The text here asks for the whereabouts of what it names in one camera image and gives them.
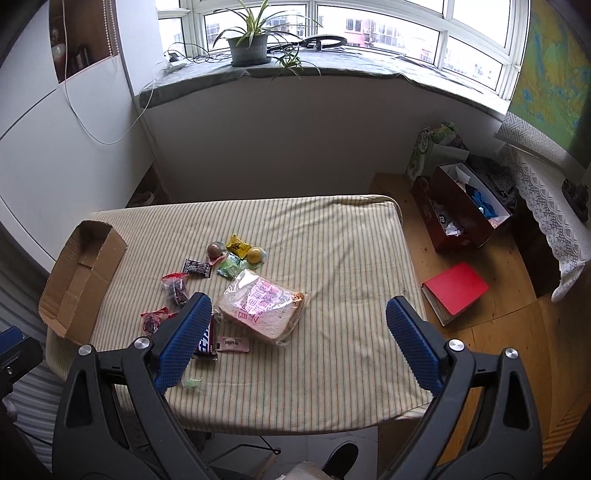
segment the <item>gray flower pot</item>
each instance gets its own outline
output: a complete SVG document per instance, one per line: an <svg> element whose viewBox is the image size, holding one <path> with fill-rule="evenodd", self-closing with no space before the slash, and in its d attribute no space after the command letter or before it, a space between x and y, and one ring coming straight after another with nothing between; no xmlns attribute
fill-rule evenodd
<svg viewBox="0 0 591 480"><path fill-rule="evenodd" d="M238 38L228 38L230 53L232 53L233 67L247 67L250 65L263 65L268 63L267 58L267 34L252 37L252 43L249 46L249 38L245 38L238 43Z"/></svg>

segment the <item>map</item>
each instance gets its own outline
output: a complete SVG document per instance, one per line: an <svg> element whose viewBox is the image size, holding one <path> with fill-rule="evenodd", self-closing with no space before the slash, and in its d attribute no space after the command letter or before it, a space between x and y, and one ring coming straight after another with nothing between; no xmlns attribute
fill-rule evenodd
<svg viewBox="0 0 591 480"><path fill-rule="evenodd" d="M567 150L591 160L591 63L562 16L532 0L525 59L509 111Z"/></svg>

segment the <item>window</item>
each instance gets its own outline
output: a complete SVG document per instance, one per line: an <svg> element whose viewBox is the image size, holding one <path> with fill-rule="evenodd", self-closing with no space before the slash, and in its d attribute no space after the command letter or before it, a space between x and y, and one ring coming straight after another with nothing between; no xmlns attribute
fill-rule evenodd
<svg viewBox="0 0 591 480"><path fill-rule="evenodd" d="M394 54L435 62L435 53L440 33L432 28L423 27L413 22L374 14L363 10L353 10L342 7L318 7L319 15L324 18L324 27L318 28L318 33L341 35L348 43L359 43L359 46L380 50ZM349 26L353 23L351 16L361 17L359 32L353 34ZM345 25L345 30L338 30L338 25Z"/></svg>
<svg viewBox="0 0 591 480"><path fill-rule="evenodd" d="M213 42L215 41L217 34L220 31L220 24L219 23L211 23L211 24L207 25L205 28L206 28L206 33L207 33L207 44L213 45Z"/></svg>
<svg viewBox="0 0 591 480"><path fill-rule="evenodd" d="M361 32L361 20L353 20L351 18L348 18L346 30L349 30L351 32Z"/></svg>
<svg viewBox="0 0 591 480"><path fill-rule="evenodd" d="M160 26L160 40L163 52L175 51L183 56L187 55L183 40L183 26L180 18L165 18L158 20Z"/></svg>
<svg viewBox="0 0 591 480"><path fill-rule="evenodd" d="M306 21L304 17L306 16L306 6L305 5L273 5L268 7L265 10L265 15L269 16L274 13L282 13L277 17L272 18L267 26L275 27L276 30L280 30L282 32L286 32L293 35L298 35L299 37L306 36ZM258 14L258 8L254 9L254 14ZM218 32L223 31L227 28L237 27L241 24L240 18L234 14L233 12L218 12L212 13L209 15L204 15L204 24L206 32L210 29L213 25L218 25ZM239 37L239 33L228 32L228 38L230 37ZM207 49L218 50L221 48L227 48L228 42L224 39L220 39L215 46L213 45L213 40L216 38L216 35L213 38L207 36ZM296 38L292 35L285 35L284 38L286 40L295 40ZM269 37L269 43L277 43L279 39L274 37Z"/></svg>
<svg viewBox="0 0 591 480"><path fill-rule="evenodd" d="M404 55L453 72L467 85L478 82L502 99L511 98L525 49L529 0L288 1L275 0L265 11L281 13L269 25L284 32L285 40L295 40L289 34L339 35L350 46ZM260 3L246 0L249 6ZM241 24L232 12L216 12L228 5L228 0L156 0L163 50L173 46L196 56L202 53L198 46L227 48L223 39L215 46L213 42L221 31Z"/></svg>

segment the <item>red book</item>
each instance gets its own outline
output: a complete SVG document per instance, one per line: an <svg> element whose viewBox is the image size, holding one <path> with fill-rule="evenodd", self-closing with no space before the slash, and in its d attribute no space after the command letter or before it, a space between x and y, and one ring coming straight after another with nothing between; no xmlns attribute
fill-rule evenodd
<svg viewBox="0 0 591 480"><path fill-rule="evenodd" d="M488 290L488 285L465 262L427 280L421 289L443 326L447 325Z"/></svg>

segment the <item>blue gripper pad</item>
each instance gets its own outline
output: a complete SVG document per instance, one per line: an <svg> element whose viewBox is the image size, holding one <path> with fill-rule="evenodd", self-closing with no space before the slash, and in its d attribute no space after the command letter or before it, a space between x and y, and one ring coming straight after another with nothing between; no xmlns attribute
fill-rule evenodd
<svg viewBox="0 0 591 480"><path fill-rule="evenodd" d="M16 327L10 327L0 333L0 355L8 352L13 346L22 342L22 333Z"/></svg>
<svg viewBox="0 0 591 480"><path fill-rule="evenodd" d="M397 298L386 306L386 323L419 386L437 396L443 389L439 359Z"/></svg>
<svg viewBox="0 0 591 480"><path fill-rule="evenodd" d="M161 395L181 380L211 318L212 301L202 295L160 353L154 387Z"/></svg>

